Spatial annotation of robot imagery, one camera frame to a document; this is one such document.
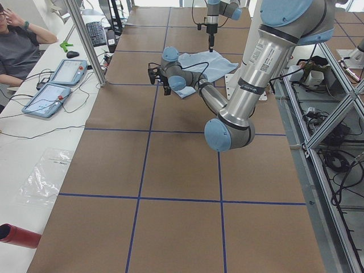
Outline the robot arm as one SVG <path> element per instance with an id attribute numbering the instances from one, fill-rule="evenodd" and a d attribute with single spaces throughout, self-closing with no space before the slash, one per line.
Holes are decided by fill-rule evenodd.
<path id="1" fill-rule="evenodd" d="M 229 3 L 220 0 L 207 1 L 207 15 L 202 23 L 197 23 L 197 29 L 201 30 L 202 26 L 206 27 L 208 37 L 209 52 L 213 52 L 214 36 L 218 32 L 219 16 L 222 15 L 226 19 L 238 20 L 241 17 L 242 9 L 240 1 L 230 1 Z"/>
<path id="2" fill-rule="evenodd" d="M 259 34 L 251 55 L 240 69 L 233 95 L 226 99 L 202 72 L 183 69 L 179 52 L 166 47 L 160 65 L 148 68 L 151 83 L 160 80 L 164 94 L 193 87 L 216 117 L 207 121 L 204 135 L 215 151 L 247 146 L 255 128 L 249 116 L 276 73 L 296 46 L 322 43 L 334 32 L 335 1 L 262 1 L 255 8 L 251 30 Z"/>

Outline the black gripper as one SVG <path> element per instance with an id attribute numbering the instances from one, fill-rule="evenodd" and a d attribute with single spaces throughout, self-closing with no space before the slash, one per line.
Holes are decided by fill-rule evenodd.
<path id="1" fill-rule="evenodd" d="M 202 26 L 206 27 L 206 33 L 209 34 L 209 52 L 213 52 L 214 47 L 214 34 L 217 33 L 218 24 L 217 23 L 197 23 L 197 29 L 201 30 Z"/>
<path id="2" fill-rule="evenodd" d="M 155 65 L 154 67 L 151 66 L 151 64 L 148 65 L 148 76 L 150 79 L 150 83 L 152 85 L 155 84 L 156 80 L 159 80 L 163 84 L 164 89 L 164 95 L 170 96 L 171 95 L 171 88 L 168 83 L 168 78 L 165 76 L 164 72 L 162 71 L 162 68 L 160 65 Z"/>

